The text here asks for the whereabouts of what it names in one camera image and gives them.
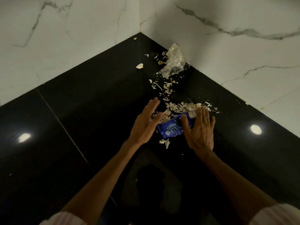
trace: person's left hand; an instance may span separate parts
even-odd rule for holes
[[[160,123],[163,117],[163,113],[159,112],[152,122],[149,122],[149,118],[155,112],[159,103],[160,101],[155,97],[148,102],[143,112],[137,116],[128,139],[130,142],[141,146],[150,140],[157,124]]]

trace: person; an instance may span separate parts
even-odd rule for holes
[[[150,100],[137,116],[128,140],[119,152],[66,204],[62,210],[41,225],[94,225],[110,197],[125,166],[139,149],[149,141],[163,113],[149,118],[160,101]],[[190,129],[185,115],[181,117],[184,136],[191,149],[205,163],[229,197],[243,224],[300,224],[300,210],[279,204],[268,194],[222,162],[213,152],[215,117],[210,120],[205,107],[197,109],[194,127]]]

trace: sleeve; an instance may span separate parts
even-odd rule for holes
[[[44,220],[40,225],[87,225],[82,219],[69,212],[59,212]]]
[[[249,225],[300,224],[300,210],[289,204],[277,204],[260,210]]]

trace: hand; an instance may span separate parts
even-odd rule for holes
[[[188,125],[188,119],[185,115],[181,116],[183,133],[188,145],[200,157],[205,150],[212,150],[214,148],[214,126],[215,117],[212,121],[209,120],[209,111],[205,107],[197,109],[197,116],[193,129]]]
[[[130,142],[141,146],[150,140],[157,124],[160,123],[163,117],[163,113],[159,112],[152,122],[149,122],[151,115],[155,112],[159,103],[160,101],[155,97],[148,102],[143,112],[137,116],[128,139]]]

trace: marble backsplash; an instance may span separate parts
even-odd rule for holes
[[[140,0],[141,32],[300,136],[300,0]]]
[[[139,15],[139,0],[0,0],[0,104],[138,33]]]

